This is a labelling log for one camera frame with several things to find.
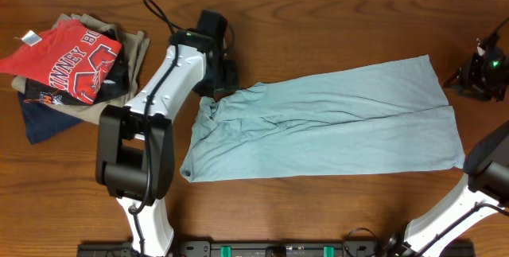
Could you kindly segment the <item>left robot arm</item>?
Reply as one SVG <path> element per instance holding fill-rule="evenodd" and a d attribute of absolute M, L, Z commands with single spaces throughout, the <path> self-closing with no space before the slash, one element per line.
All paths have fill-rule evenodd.
<path fill-rule="evenodd" d="M 148 84 L 124 106 L 107 106 L 99 119 L 95 179 L 126 213 L 129 243 L 80 245 L 79 256 L 166 256 L 174 231 L 165 195 L 175 170 L 173 122 L 190 92 L 213 98 L 239 87 L 227 58 L 227 19 L 203 10 L 194 29 L 169 39 L 166 57 Z"/>

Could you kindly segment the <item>light blue t-shirt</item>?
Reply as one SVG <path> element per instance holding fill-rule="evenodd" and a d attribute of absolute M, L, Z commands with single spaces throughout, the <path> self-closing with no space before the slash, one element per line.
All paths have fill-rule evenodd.
<path fill-rule="evenodd" d="M 258 83 L 200 101 L 190 182 L 461 167 L 455 113 L 427 56 Z"/>

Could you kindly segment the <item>khaki folded garment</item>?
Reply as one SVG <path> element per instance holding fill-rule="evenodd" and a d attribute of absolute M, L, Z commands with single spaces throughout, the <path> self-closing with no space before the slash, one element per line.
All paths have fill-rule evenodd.
<path fill-rule="evenodd" d="M 84 15 L 77 20 L 79 20 L 86 28 L 97 33 L 103 34 L 103 31 L 101 29 L 89 28 L 84 23 L 88 19 L 89 17 L 87 15 Z M 145 37 L 144 33 L 139 33 L 137 35 L 133 34 L 121 35 L 117 33 L 115 37 L 112 38 L 112 40 L 118 41 L 122 45 L 122 49 L 124 50 L 124 57 L 128 64 L 129 88 L 128 92 L 125 95 L 102 103 L 97 104 L 91 103 L 88 104 L 87 106 L 54 105 L 54 104 L 45 105 L 52 108 L 53 110 L 60 111 L 67 115 L 71 115 L 79 119 L 82 119 L 84 121 L 97 124 L 99 122 L 99 117 L 101 116 L 101 113 L 106 107 L 108 106 L 123 107 L 129 99 L 134 98 L 136 91 L 138 89 L 136 78 L 138 77 L 138 72 L 140 70 L 141 63 L 143 61 L 150 40 Z M 17 86 L 22 86 L 23 89 L 25 90 L 26 79 L 27 78 L 25 78 L 24 76 L 16 76 L 14 83 Z"/>

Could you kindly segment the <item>red printed folded t-shirt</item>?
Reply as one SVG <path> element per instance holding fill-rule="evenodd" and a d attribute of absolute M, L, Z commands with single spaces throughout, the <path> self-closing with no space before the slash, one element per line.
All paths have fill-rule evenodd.
<path fill-rule="evenodd" d="M 24 76 L 83 103 L 93 103 L 122 45 L 77 19 L 60 21 L 39 37 L 35 45 L 23 45 L 2 58 L 1 72 Z"/>

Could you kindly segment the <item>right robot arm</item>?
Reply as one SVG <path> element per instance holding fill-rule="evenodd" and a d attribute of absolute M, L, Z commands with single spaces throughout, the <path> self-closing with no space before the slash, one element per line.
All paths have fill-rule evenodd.
<path fill-rule="evenodd" d="M 444 85 L 453 83 L 477 99 L 502 101 L 508 89 L 508 55 L 495 30 L 478 40 L 470 61 Z M 377 248 L 376 256 L 474 256 L 470 243 L 452 242 L 495 213 L 508 215 L 508 123 L 481 139 L 466 157 L 458 184 L 432 209 L 408 223 Z"/>

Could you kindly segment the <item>navy blue folded garment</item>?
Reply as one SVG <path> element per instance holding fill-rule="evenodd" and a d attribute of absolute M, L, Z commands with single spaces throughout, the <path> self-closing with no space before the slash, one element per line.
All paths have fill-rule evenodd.
<path fill-rule="evenodd" d="M 25 102 L 25 95 L 21 92 L 17 93 L 17 98 L 25 123 L 25 135 L 32 145 L 83 122 L 82 119 L 53 110 L 44 104 Z"/>

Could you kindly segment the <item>black printed folded t-shirt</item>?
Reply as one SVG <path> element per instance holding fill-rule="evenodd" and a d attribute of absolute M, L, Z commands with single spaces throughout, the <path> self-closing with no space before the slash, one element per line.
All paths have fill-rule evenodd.
<path fill-rule="evenodd" d="M 129 88 L 128 78 L 128 64 L 124 57 L 124 50 L 121 49 L 111 70 L 102 82 L 93 104 L 106 102 L 125 95 Z M 29 79 L 26 79 L 25 81 L 23 101 L 25 103 L 87 106 L 87 103 L 74 98 L 68 92 L 51 88 L 35 80 Z"/>

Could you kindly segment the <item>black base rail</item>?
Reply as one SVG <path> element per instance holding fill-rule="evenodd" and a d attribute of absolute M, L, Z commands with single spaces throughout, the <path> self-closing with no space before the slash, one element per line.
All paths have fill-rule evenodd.
<path fill-rule="evenodd" d="M 174 243 L 165 256 L 173 257 L 368 257 L 381 251 L 374 237 L 341 243 L 215 243 L 209 240 Z M 77 246 L 78 257 L 140 256 L 132 243 L 86 243 Z M 473 242 L 453 241 L 440 257 L 475 257 Z"/>

